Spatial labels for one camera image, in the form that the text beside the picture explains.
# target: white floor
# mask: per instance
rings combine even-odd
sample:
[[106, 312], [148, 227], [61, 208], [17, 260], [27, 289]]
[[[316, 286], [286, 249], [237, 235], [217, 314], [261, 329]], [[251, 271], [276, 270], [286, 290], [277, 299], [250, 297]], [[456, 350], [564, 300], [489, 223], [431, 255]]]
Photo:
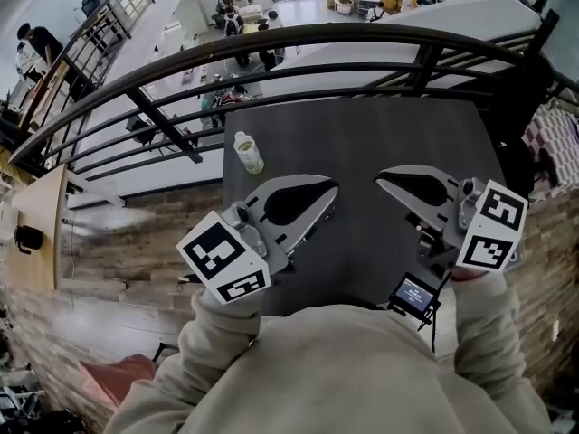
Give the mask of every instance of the white floor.
[[358, 13], [349, 16], [327, 8], [326, 0], [288, 0], [273, 5], [284, 26], [319, 23], [360, 23]]

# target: small screen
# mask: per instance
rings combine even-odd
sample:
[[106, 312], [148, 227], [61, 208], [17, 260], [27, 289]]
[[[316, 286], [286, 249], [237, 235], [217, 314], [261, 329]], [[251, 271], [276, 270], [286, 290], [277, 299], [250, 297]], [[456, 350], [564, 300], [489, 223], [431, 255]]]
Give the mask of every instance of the small screen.
[[404, 279], [403, 284], [400, 285], [395, 295], [421, 312], [426, 310], [426, 307], [434, 298], [434, 295], [426, 289], [419, 287], [407, 278]]

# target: table top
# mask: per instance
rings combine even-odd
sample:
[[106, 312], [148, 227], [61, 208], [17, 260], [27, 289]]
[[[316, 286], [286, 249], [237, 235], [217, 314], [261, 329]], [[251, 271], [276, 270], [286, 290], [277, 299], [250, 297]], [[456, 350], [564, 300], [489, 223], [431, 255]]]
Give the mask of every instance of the table top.
[[23, 254], [14, 241], [8, 245], [8, 282], [11, 287], [50, 291], [56, 288], [60, 270], [62, 205], [66, 190], [66, 166], [49, 174], [14, 195], [12, 205], [20, 211], [19, 225], [43, 233], [43, 245]]
[[259, 24], [256, 23], [249, 23], [249, 24], [244, 24], [243, 25], [243, 33], [256, 33], [259, 31]]
[[[265, 161], [250, 175], [234, 135], [253, 136]], [[326, 175], [340, 184], [334, 216], [295, 255], [295, 274], [265, 297], [265, 314], [288, 314], [350, 295], [381, 304], [404, 272], [436, 285], [416, 260], [419, 234], [408, 210], [373, 184], [395, 165], [433, 165], [457, 179], [503, 184], [498, 159], [474, 105], [467, 101], [363, 98], [304, 101], [237, 111], [227, 117], [224, 203], [243, 200], [282, 175]]]

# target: chair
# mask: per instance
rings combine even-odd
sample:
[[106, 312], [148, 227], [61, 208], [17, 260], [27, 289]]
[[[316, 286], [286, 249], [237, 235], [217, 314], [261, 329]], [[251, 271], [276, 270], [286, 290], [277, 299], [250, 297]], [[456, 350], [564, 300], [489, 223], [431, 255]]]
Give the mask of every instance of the chair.
[[116, 410], [127, 397], [133, 382], [155, 378], [156, 362], [166, 349], [178, 351], [174, 345], [161, 343], [153, 360], [136, 354], [112, 364], [79, 362], [79, 368], [86, 376], [84, 390]]
[[352, 13], [352, 6], [354, 6], [354, 0], [335, 0], [336, 11], [340, 14], [350, 14]]
[[[507, 187], [525, 198], [534, 189], [536, 166], [522, 136], [545, 101], [553, 80], [553, 71], [545, 58], [527, 57], [522, 66], [502, 76], [489, 113], [484, 116]], [[543, 167], [549, 167], [547, 160]]]
[[541, 173], [531, 194], [538, 201], [579, 187], [579, 120], [557, 104], [539, 108], [523, 136]]

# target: cable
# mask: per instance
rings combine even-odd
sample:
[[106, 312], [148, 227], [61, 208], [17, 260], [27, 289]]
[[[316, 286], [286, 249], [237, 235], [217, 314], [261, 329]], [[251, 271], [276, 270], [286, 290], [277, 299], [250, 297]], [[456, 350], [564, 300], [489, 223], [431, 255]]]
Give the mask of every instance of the cable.
[[559, 317], [555, 314], [548, 314], [545, 316], [542, 316], [541, 318], [539, 318], [539, 320], [532, 325], [529, 329], [526, 330], [526, 332], [520, 337], [519, 341], [523, 342], [523, 340], [527, 337], [527, 335], [533, 331], [535, 328], [537, 328], [541, 323], [543, 323], [545, 320], [547, 320], [548, 318], [552, 317], [555, 321], [553, 323], [555, 323]]
[[[446, 285], [446, 283], [449, 281], [449, 279], [451, 279], [452, 277], [452, 272], [448, 272], [446, 277], [444, 277], [442, 279], [442, 283], [438, 288], [438, 291], [436, 292], [436, 300], [438, 300], [439, 295], [441, 294], [442, 289], [444, 288], [444, 285]], [[436, 346], [434, 345], [434, 342], [436, 341], [436, 312], [438, 311], [438, 309], [433, 309], [432, 313], [431, 313], [431, 317], [432, 317], [432, 338], [431, 338], [431, 349], [432, 349], [432, 353], [436, 354]]]
[[436, 354], [436, 347], [434, 346], [434, 341], [436, 340], [436, 312], [432, 314], [432, 340], [431, 349], [432, 353]]

